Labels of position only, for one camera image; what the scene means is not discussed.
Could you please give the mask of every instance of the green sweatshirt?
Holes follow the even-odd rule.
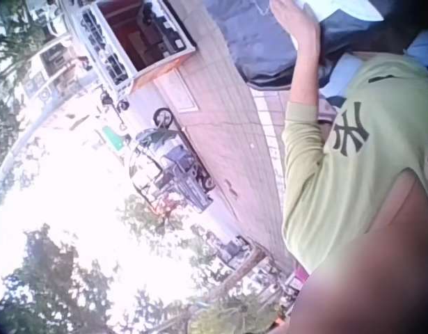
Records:
[[[316,106],[287,107],[282,234],[309,273],[368,231],[403,170],[413,170],[428,194],[428,71],[407,57],[380,55],[345,97],[325,143]]]

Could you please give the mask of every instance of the tire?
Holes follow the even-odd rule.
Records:
[[[207,177],[204,177],[201,180],[201,187],[203,188],[203,190],[205,191],[205,193],[210,192],[211,190],[213,190],[215,188],[215,182],[212,179],[212,177],[210,177],[209,175]]]
[[[153,114],[153,123],[155,124],[155,127],[160,127],[161,119],[163,117],[164,121],[162,122],[161,127],[168,129],[175,119],[169,108],[160,108],[156,110]]]
[[[118,109],[126,111],[130,107],[130,103],[127,101],[121,101],[118,103]]]

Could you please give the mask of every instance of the sleeve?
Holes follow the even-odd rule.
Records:
[[[308,180],[319,170],[324,157],[324,142],[317,124],[317,106],[288,103],[285,129],[285,203],[284,223],[291,216]]]

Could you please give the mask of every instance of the yankees logo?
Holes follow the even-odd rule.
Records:
[[[349,139],[353,141],[357,153],[360,151],[363,144],[367,142],[368,137],[370,136],[370,134],[367,132],[367,130],[365,130],[365,128],[362,126],[362,123],[360,122],[360,106],[360,102],[354,102],[354,122],[356,123],[355,126],[349,125],[347,109],[342,113],[343,125],[335,123],[333,128],[336,137],[333,149],[340,150],[340,154],[342,154],[344,157],[348,157]]]

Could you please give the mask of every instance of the person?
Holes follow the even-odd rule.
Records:
[[[271,334],[428,333],[428,222],[365,234],[324,260]]]
[[[317,124],[317,20],[293,0],[272,0],[271,9],[298,45],[283,132],[282,232],[311,273],[369,230],[428,219],[428,69],[409,56],[381,54],[348,70],[354,76],[347,81],[334,78],[344,85],[334,90],[344,104],[324,140]]]

